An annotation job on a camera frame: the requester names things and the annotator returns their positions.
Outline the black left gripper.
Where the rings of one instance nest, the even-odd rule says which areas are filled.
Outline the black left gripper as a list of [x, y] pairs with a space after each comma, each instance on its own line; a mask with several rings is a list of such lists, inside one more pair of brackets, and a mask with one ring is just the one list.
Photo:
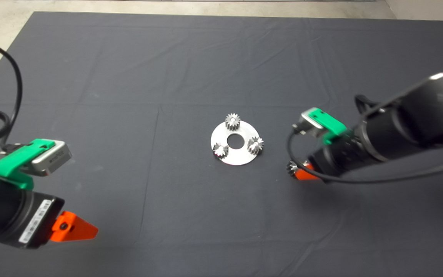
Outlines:
[[64, 204], [65, 200], [60, 197], [23, 191], [16, 214], [0, 231], [0, 244], [19, 249], [38, 249], [49, 240], [93, 240], [98, 228], [73, 212], [63, 211], [60, 214]]

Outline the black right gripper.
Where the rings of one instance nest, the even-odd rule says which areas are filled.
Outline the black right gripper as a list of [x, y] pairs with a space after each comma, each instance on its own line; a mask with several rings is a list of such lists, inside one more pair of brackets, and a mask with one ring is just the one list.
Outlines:
[[[350, 171], [359, 170], [376, 164], [364, 145], [372, 145], [376, 139], [376, 130], [348, 129], [337, 137], [332, 144], [326, 144], [308, 156], [309, 162], [303, 166], [333, 177], [341, 177]], [[298, 180], [319, 180], [319, 177], [302, 170], [294, 169], [294, 177]]]

